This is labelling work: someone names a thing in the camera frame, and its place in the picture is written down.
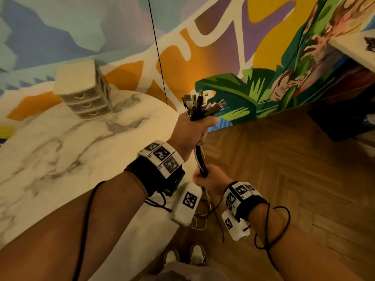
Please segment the black left wristband with markers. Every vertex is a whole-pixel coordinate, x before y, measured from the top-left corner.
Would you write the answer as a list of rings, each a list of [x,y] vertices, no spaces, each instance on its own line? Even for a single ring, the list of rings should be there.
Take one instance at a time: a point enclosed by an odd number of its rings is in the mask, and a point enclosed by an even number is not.
[[[155,192],[171,197],[185,176],[184,160],[167,142],[155,140],[137,153],[124,171],[134,174],[147,191],[148,197]]]

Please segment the person's right forearm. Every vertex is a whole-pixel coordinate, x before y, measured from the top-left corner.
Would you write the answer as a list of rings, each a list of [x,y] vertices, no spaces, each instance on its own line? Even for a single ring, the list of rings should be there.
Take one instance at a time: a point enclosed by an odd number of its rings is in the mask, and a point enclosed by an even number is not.
[[[256,206],[248,221],[262,244],[274,241],[287,225],[287,219],[265,204]],[[271,259],[284,281],[363,281],[326,248],[290,225],[281,239],[269,249]]]

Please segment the person's left white shoe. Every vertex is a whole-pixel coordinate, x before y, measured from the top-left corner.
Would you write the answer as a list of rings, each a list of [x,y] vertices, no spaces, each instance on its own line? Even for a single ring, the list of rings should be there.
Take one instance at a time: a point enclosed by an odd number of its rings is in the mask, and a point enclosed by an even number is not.
[[[166,252],[163,256],[163,266],[165,267],[167,264],[179,262],[180,257],[179,253],[176,249],[170,249]]]

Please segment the white mini drawer organizer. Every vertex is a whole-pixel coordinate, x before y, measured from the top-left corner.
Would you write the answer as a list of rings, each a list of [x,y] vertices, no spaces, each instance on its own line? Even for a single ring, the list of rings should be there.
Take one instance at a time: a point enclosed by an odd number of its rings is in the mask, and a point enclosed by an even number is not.
[[[58,66],[53,92],[83,121],[113,113],[111,89],[93,59]]]

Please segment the person's right white shoe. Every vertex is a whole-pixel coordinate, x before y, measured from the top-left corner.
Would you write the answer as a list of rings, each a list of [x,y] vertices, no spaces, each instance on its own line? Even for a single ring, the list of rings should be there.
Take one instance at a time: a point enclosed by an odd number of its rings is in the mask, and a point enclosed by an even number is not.
[[[207,265],[207,255],[205,249],[200,244],[193,244],[190,249],[190,265],[205,266]]]

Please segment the black wristband with markers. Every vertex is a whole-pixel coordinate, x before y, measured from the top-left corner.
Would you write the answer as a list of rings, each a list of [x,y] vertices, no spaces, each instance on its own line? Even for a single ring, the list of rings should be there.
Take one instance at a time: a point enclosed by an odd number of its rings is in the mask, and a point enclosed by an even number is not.
[[[268,202],[248,182],[234,181],[230,183],[224,192],[225,205],[237,222],[248,220],[250,212],[258,205]]]
[[[184,160],[167,142],[155,140],[137,153],[124,171],[134,174],[147,191],[148,197],[155,192],[171,197],[185,176]]]

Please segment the person's left hand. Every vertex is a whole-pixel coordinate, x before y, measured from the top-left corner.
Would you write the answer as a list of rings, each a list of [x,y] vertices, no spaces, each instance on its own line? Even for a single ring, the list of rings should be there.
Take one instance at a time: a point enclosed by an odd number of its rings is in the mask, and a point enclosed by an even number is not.
[[[167,143],[172,146],[184,162],[186,162],[189,160],[195,146],[201,146],[205,143],[207,135],[208,129],[195,127],[194,121],[191,121],[186,113],[182,113],[178,117],[175,128]]]

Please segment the person's right hand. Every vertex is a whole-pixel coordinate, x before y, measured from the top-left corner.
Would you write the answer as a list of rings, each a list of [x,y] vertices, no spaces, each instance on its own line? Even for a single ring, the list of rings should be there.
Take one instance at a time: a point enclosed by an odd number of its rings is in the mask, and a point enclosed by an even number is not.
[[[206,165],[207,170],[212,172],[212,188],[205,188],[209,193],[222,197],[227,187],[234,182],[234,179],[226,175],[216,165]]]

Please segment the person's left forearm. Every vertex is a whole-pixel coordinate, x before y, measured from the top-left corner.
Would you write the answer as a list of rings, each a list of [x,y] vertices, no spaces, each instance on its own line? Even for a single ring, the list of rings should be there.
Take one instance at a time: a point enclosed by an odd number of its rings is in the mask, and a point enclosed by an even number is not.
[[[0,281],[72,281],[92,190],[58,208],[0,250]],[[93,199],[78,281],[109,256],[148,193],[131,172],[101,184]]]

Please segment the black right wristband with markers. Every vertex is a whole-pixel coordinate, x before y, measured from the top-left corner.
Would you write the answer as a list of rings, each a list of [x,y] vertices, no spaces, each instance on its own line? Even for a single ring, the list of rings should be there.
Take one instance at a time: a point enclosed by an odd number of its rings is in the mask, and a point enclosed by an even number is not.
[[[225,205],[237,222],[248,220],[250,212],[258,205],[268,202],[248,182],[234,181],[230,183],[224,192]]]

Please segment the person's white shoe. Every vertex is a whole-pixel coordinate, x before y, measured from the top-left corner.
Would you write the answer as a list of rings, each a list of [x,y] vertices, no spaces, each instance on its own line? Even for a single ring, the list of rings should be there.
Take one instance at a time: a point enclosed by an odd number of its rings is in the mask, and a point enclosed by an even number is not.
[[[190,265],[205,266],[207,265],[207,255],[205,249],[200,244],[193,244],[190,249]]]
[[[165,267],[167,264],[179,262],[180,257],[179,253],[176,249],[170,249],[166,252],[163,256],[163,266]]]

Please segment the person's grey trousers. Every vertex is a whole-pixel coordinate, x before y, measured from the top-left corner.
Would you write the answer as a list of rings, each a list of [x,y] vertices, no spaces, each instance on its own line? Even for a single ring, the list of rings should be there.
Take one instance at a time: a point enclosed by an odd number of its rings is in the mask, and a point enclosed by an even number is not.
[[[158,274],[146,274],[139,281],[230,281],[220,270],[206,264],[168,263]]]

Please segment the white shelf board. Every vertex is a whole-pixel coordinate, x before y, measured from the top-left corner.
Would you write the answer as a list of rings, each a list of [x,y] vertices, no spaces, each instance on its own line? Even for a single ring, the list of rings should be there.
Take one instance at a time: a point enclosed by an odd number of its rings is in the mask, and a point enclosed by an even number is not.
[[[375,73],[375,52],[367,49],[365,37],[375,37],[375,29],[334,37],[329,44]]]

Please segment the black furniture piece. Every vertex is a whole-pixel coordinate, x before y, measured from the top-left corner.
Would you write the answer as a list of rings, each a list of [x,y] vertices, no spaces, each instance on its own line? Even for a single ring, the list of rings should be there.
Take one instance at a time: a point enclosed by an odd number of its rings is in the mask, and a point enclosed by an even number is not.
[[[334,142],[375,131],[375,83],[356,97],[307,111]]]

